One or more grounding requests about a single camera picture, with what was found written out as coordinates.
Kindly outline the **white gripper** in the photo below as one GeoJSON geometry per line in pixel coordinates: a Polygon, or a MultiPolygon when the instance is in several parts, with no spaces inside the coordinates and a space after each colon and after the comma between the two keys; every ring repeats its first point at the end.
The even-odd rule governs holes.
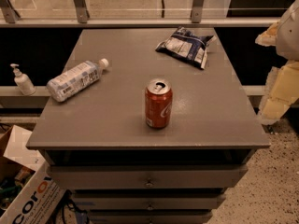
{"type": "Polygon", "coordinates": [[[276,46],[279,56],[294,60],[281,68],[272,67],[267,76],[257,117],[262,125],[272,125],[299,99],[299,0],[295,0],[279,22],[259,34],[255,43],[276,46]]]}

